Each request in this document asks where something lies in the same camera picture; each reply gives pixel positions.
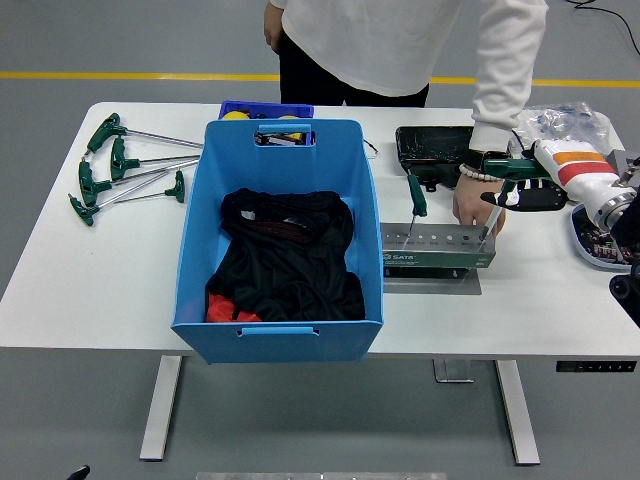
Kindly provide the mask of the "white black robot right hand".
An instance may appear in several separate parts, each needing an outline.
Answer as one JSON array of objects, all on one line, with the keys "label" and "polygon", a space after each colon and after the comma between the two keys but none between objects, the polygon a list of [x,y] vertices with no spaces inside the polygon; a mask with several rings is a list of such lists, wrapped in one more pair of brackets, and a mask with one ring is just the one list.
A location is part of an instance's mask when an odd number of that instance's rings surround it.
[{"label": "white black robot right hand", "polygon": [[484,194],[482,199],[513,211],[560,210],[567,200],[577,200],[589,215],[604,217],[608,202],[635,197],[632,188],[618,184],[619,176],[588,142],[536,140],[520,157],[489,158],[483,161],[483,168],[508,185],[501,193]]}]

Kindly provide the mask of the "person's right hand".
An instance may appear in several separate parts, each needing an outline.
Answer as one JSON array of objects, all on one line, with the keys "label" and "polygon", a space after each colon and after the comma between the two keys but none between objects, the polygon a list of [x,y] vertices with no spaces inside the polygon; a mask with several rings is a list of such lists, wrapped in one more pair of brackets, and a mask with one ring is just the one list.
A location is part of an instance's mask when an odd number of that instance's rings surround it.
[{"label": "person's right hand", "polygon": [[282,15],[284,10],[267,2],[263,16],[263,33],[267,45],[271,50],[280,53],[280,41],[283,35]]}]

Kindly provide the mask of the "person's left hand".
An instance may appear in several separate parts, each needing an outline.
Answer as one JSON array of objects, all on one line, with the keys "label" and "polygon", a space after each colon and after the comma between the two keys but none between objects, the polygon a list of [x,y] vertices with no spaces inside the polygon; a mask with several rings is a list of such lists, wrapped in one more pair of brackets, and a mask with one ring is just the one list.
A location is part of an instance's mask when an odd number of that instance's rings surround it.
[{"label": "person's left hand", "polygon": [[483,193],[500,193],[503,181],[481,181],[461,175],[454,190],[452,212],[461,225],[485,225],[493,206],[481,199]]}]

